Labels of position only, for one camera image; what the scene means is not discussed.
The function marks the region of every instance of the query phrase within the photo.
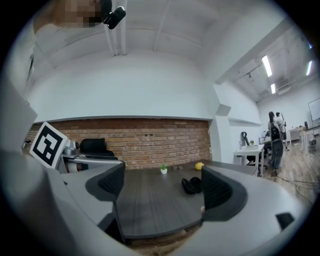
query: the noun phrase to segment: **dark wooden table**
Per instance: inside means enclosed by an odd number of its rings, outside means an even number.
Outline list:
[[[214,168],[225,168],[248,175],[256,171],[254,166],[200,160],[181,164],[183,170],[161,174],[160,169],[128,170],[124,186],[117,199],[119,221],[125,238],[142,239],[172,234],[201,221],[202,193],[186,194],[181,180],[201,178],[195,164],[202,162]]]

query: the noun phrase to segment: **cable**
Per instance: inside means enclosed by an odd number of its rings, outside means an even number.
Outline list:
[[[264,177],[263,179],[282,179],[282,180],[284,180],[284,181],[286,181],[286,182],[289,182],[289,183],[291,183],[291,184],[296,185],[296,186],[297,186],[297,187],[296,187],[296,190],[298,191],[298,193],[299,193],[301,196],[303,196],[304,198],[306,198],[311,205],[313,205],[313,203],[309,200],[308,197],[306,197],[304,194],[301,193],[301,191],[299,190],[299,187],[302,187],[302,188],[305,188],[305,189],[308,189],[308,190],[315,190],[315,191],[317,192],[316,188],[314,188],[314,187],[307,187],[307,186],[302,186],[302,185],[307,184],[307,185],[310,185],[310,186],[320,186],[320,183],[318,183],[318,182],[297,181],[297,182],[302,182],[301,184],[297,184],[297,183],[295,183],[295,182],[293,182],[293,181],[286,180],[285,178],[279,177],[278,175],[277,175],[276,177]]]

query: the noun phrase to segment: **person's hair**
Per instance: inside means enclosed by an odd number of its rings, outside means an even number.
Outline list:
[[[274,118],[275,118],[275,114],[272,111],[270,111],[269,112],[270,124],[274,122]]]

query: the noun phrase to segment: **ceiling light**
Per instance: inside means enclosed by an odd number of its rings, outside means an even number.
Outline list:
[[[307,71],[306,71],[306,75],[307,75],[307,76],[309,76],[309,74],[310,74],[311,65],[312,65],[312,60],[309,61],[309,64],[308,64],[308,69],[307,69]]]
[[[271,84],[271,92],[272,92],[272,94],[276,93],[276,85],[274,83]]]
[[[268,75],[268,77],[271,77],[272,76],[272,71],[271,71],[271,67],[270,67],[270,63],[269,63],[267,55],[264,55],[262,57],[262,62],[264,64],[266,74]]]

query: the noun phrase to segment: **yellow object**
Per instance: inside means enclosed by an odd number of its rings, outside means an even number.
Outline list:
[[[202,162],[197,162],[195,164],[195,169],[198,170],[198,171],[201,171],[202,170],[202,166],[204,166],[204,164]]]

